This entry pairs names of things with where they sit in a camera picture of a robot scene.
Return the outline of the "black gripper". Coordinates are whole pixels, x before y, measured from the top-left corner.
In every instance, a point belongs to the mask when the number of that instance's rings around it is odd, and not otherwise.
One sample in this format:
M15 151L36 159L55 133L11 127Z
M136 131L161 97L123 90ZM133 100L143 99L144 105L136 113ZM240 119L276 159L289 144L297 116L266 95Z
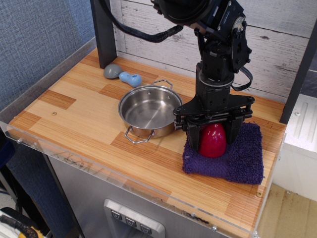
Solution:
M243 120L252 117L251 105L255 102L252 96L231 95L230 88L234 73L225 69L221 76L223 81L215 81L203 73L204 64L196 65L196 92L188 103L174 109L176 116L175 129L186 131L190 147L198 150L200 132L205 125L223 122L226 143L235 142Z

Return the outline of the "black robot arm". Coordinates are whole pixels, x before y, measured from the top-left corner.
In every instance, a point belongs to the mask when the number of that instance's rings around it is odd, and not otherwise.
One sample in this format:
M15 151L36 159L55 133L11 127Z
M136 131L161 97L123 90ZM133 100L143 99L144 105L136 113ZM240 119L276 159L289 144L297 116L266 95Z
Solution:
M233 143L243 121L251 117L255 101L251 96L230 94L231 90L239 92L250 86L234 86L235 74L242 72L253 78L245 67L252 51L247 45L242 6L235 0L155 0L154 9L174 26L149 35L120 23L105 1L100 4L118 29L148 42L160 43L184 27L194 30L201 55L196 66L196 94L174 110L175 128L186 132L190 147L198 150L202 128L220 122L226 142Z

